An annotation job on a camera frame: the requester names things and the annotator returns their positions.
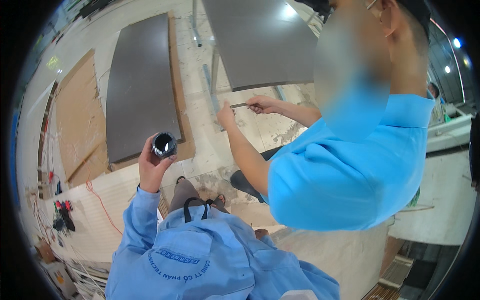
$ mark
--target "sandal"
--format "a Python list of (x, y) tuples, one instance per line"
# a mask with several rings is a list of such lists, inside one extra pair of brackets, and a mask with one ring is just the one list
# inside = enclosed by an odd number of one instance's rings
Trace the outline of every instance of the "sandal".
[(177, 184), (180, 182), (180, 179), (182, 179), (182, 178), (185, 179), (185, 180), (187, 180), (187, 179), (185, 178), (185, 176), (180, 176), (180, 177), (177, 178)]
[(227, 201), (227, 200), (225, 199), (225, 195), (220, 194), (220, 195), (218, 195), (218, 196), (215, 198), (215, 200), (212, 201), (211, 204), (215, 204), (216, 207), (225, 207), (225, 203), (224, 203), (222, 200), (220, 200), (220, 196), (223, 196), (223, 201), (225, 201), (225, 202)]

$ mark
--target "printed company logo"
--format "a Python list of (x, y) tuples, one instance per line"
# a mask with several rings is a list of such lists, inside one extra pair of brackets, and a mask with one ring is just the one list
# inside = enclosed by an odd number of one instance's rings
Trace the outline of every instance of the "printed company logo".
[[(159, 274), (160, 276), (162, 276), (163, 279), (166, 279), (166, 280), (169, 280), (169, 279), (181, 280), (183, 278), (184, 283), (187, 283), (189, 280), (197, 279), (197, 278), (200, 278), (201, 276), (203, 276), (204, 273), (208, 270), (208, 267), (210, 267), (210, 261), (205, 261), (204, 266), (202, 267), (202, 269), (199, 272), (189, 273), (189, 274), (185, 274), (183, 276), (169, 275), (169, 274), (166, 274), (164, 271), (161, 271), (157, 267), (157, 265), (155, 264), (155, 262), (153, 260), (153, 257), (152, 257), (153, 251), (154, 250), (152, 249), (148, 252), (148, 255), (147, 255), (148, 263), (152, 266), (153, 270), (157, 274)], [(167, 257), (167, 254), (170, 253), (170, 252), (168, 250), (165, 250), (165, 249), (160, 249), (160, 250), (157, 250), (155, 253)], [(176, 253), (170, 253), (169, 257), (167, 257), (167, 258), (180, 262), (181, 258), (177, 258), (177, 256), (179, 256), (179, 255), (176, 254)], [(190, 258), (190, 257), (185, 257), (185, 256), (182, 256), (182, 257), (183, 257), (183, 260), (181, 262), (186, 263), (186, 264), (198, 264), (198, 262), (200, 261), (197, 258)]]
[(155, 251), (155, 253), (165, 256), (168, 259), (172, 259), (174, 261), (184, 263), (184, 264), (198, 264), (198, 262), (200, 261), (200, 259), (196, 257), (187, 256), (177, 252), (171, 252), (166, 249), (159, 249)]

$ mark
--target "blue polo shirt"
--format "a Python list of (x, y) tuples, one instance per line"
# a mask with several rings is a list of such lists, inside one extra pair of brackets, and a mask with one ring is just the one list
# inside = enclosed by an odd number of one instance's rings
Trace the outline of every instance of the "blue polo shirt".
[(272, 158), (270, 212), (279, 223), (318, 231), (376, 226), (412, 200), (425, 164), (427, 127), (435, 102), (390, 95), (366, 139), (337, 138), (319, 119)]

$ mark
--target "knee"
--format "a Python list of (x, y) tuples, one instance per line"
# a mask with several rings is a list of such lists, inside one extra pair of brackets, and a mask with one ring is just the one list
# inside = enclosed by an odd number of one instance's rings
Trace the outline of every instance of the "knee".
[(233, 173), (232, 177), (230, 177), (230, 183), (234, 188), (242, 184), (242, 182), (244, 182), (245, 180), (247, 179), (245, 178), (245, 175), (243, 175), (241, 170), (236, 171), (235, 173)]

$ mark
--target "light blue work shirt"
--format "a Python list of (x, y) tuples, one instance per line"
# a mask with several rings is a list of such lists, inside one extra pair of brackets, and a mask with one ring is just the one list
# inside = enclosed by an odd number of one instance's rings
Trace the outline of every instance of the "light blue work shirt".
[(171, 212), (156, 226), (159, 193), (137, 189), (123, 213), (125, 230), (113, 253), (107, 299), (278, 300), (310, 289), (338, 300), (338, 282), (310, 263), (278, 250), (269, 236), (255, 238), (237, 216), (204, 206)]
[(435, 102), (390, 95), (366, 139), (337, 138), (320, 118), (270, 159), (270, 212), (281, 224), (318, 231), (376, 226), (405, 207), (423, 175)]

